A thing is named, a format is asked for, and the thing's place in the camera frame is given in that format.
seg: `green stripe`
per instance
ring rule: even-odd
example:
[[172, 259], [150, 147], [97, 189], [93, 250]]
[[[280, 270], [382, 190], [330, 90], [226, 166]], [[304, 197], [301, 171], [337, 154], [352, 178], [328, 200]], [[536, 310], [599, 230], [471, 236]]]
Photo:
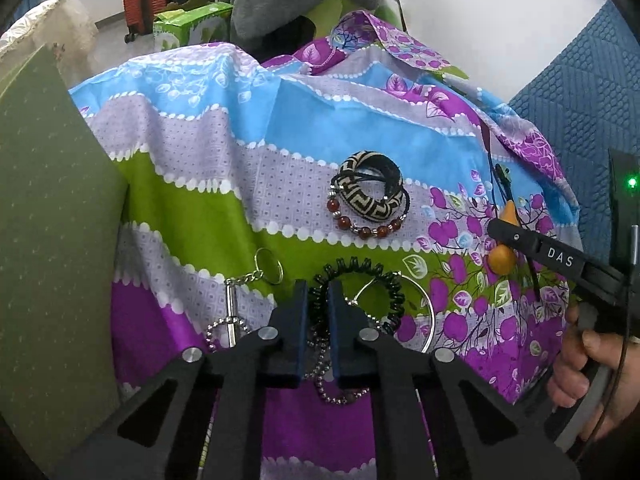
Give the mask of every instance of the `green stripe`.
[[[154, 165], [146, 153], [136, 153], [118, 167], [130, 182], [129, 196], [124, 210], [124, 221], [146, 222], [152, 230], [160, 231], [162, 240], [169, 247], [172, 256], [180, 262], [193, 265], [197, 270], [206, 268], [212, 275], [222, 273], [227, 278], [241, 276], [254, 268], [254, 254], [260, 247], [273, 251], [284, 267], [285, 280], [281, 285], [271, 286], [260, 280], [252, 287], [263, 294], [273, 293], [277, 301], [290, 295], [294, 280], [311, 282], [316, 274], [322, 274], [327, 264], [335, 267], [336, 258], [344, 258], [348, 263], [352, 256], [360, 261], [370, 258], [373, 264], [381, 263], [385, 270], [401, 270], [409, 274], [402, 260], [416, 254], [414, 251], [393, 251], [391, 248], [356, 248], [342, 244], [316, 243], [310, 238], [300, 241], [296, 236], [285, 238], [281, 233], [268, 234], [265, 230], [255, 233], [246, 222], [242, 203], [232, 192], [222, 194], [189, 191], [167, 184], [162, 176], [156, 175]], [[443, 270], [442, 263], [448, 254], [420, 252], [427, 265], [428, 274], [420, 284], [429, 291], [432, 278], [440, 277], [449, 287], [449, 309], [458, 310], [451, 301], [459, 290], [467, 290], [475, 299], [487, 295], [489, 303], [494, 302], [494, 287], [482, 291], [478, 287], [476, 273], [480, 268], [464, 256], [468, 280], [456, 285], [450, 274]], [[353, 295], [367, 282], [365, 276], [348, 276], [342, 280], [346, 295]], [[405, 307], [412, 314], [411, 304], [420, 305], [420, 293], [411, 284], [402, 280], [402, 291], [407, 297]], [[364, 309], [374, 316], [382, 316], [388, 311], [388, 300], [382, 289], [372, 287], [360, 302]]]

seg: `black gripper frame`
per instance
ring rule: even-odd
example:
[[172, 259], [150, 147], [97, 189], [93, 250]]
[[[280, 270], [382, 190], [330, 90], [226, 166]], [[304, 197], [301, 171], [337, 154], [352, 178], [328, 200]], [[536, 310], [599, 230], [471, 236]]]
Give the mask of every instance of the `black gripper frame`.
[[274, 309], [275, 339], [254, 331], [228, 351], [169, 362], [63, 460], [53, 480], [196, 480], [212, 413], [200, 478], [258, 480], [265, 388], [297, 388], [303, 378], [306, 298], [306, 283], [296, 282], [291, 300]]
[[370, 388], [378, 480], [511, 480], [514, 470], [519, 480], [579, 478], [540, 425], [453, 352], [428, 356], [385, 334], [363, 340], [369, 321], [346, 304], [337, 280], [328, 307], [338, 386]]

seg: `cord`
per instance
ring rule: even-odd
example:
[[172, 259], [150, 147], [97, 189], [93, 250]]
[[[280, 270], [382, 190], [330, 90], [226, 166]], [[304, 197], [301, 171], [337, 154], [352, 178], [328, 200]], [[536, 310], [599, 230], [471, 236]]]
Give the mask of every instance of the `cord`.
[[[632, 268], [630, 276], [633, 276], [634, 273], [635, 273], [635, 269]], [[618, 385], [620, 384], [620, 378], [622, 377], [622, 369], [625, 365], [626, 351], [629, 346], [629, 338], [631, 335], [630, 334], [631, 333], [631, 307], [630, 307], [631, 286], [632, 286], [632, 278], [629, 279], [628, 289], [626, 290], [625, 336], [624, 336], [624, 339], [622, 340], [622, 351], [620, 352], [620, 362], [618, 363], [618, 370], [616, 370], [616, 374], [613, 378], [613, 383], [611, 384], [611, 391], [609, 393], [609, 397], [607, 397], [607, 401], [604, 403], [604, 406], [602, 408], [602, 414], [600, 415], [600, 418], [598, 419], [596, 426], [595, 428], [593, 428], [593, 431], [589, 435], [587, 441], [584, 443], [584, 447], [582, 448], [580, 454], [578, 455], [578, 458], [576, 458], [575, 460], [576, 462], [580, 462], [580, 460], [584, 457], [585, 453], [595, 442], [596, 436], [604, 423], [604, 419], [607, 416], [607, 412], [611, 407], [613, 399], [615, 398], [615, 395], [616, 395], [616, 391], [618, 389]]]

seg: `green box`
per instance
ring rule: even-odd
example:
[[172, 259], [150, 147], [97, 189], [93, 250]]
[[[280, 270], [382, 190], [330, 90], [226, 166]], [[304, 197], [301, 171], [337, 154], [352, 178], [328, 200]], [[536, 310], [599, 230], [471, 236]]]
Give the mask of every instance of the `green box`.
[[154, 19], [154, 50], [229, 40], [233, 7], [216, 2], [193, 10], [167, 10]]

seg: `blue quilted fabric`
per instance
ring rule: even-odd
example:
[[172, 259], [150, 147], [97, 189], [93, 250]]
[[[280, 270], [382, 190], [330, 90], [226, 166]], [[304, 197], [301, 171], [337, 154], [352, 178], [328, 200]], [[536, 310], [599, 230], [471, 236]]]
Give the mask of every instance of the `blue quilted fabric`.
[[640, 44], [611, 1], [510, 105], [555, 148], [581, 205], [584, 250], [608, 261], [608, 150], [640, 148]]

